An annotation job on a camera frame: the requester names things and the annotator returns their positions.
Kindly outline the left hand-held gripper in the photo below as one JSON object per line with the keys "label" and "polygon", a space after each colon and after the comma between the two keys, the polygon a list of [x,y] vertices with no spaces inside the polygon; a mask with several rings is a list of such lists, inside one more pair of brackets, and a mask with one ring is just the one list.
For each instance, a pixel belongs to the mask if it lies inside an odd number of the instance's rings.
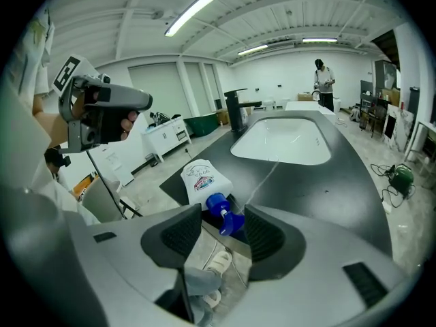
{"label": "left hand-held gripper", "polygon": [[62,154],[81,153],[101,144],[118,142],[121,121],[130,112],[151,108],[153,97],[141,90],[112,84],[84,58],[71,55],[52,82],[59,95],[59,114],[67,123],[67,146]]}

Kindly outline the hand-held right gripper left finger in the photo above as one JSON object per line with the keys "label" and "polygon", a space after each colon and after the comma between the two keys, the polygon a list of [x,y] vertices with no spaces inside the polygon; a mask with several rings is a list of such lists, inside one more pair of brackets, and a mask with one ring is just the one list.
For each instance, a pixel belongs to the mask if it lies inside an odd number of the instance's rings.
{"label": "hand-held right gripper left finger", "polygon": [[201,205],[173,208],[153,219],[140,239],[143,252],[159,267],[182,269],[201,234]]}

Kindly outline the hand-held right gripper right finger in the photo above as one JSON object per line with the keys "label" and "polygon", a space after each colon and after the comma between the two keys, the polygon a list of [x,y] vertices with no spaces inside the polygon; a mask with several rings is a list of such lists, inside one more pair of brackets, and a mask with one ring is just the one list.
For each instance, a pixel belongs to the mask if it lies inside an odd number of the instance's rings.
{"label": "hand-held right gripper right finger", "polygon": [[282,279],[305,255],[302,232],[259,207],[245,207],[244,232],[251,251],[250,282]]}

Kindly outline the person's left hand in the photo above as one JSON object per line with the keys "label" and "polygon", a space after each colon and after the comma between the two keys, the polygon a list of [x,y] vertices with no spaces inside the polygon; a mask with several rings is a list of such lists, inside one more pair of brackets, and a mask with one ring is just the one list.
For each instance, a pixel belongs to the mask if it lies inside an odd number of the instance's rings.
{"label": "person's left hand", "polygon": [[131,111],[126,118],[122,119],[121,127],[123,128],[123,132],[121,134],[121,141],[124,141],[128,138],[129,133],[134,127],[134,123],[138,118],[139,112]]}

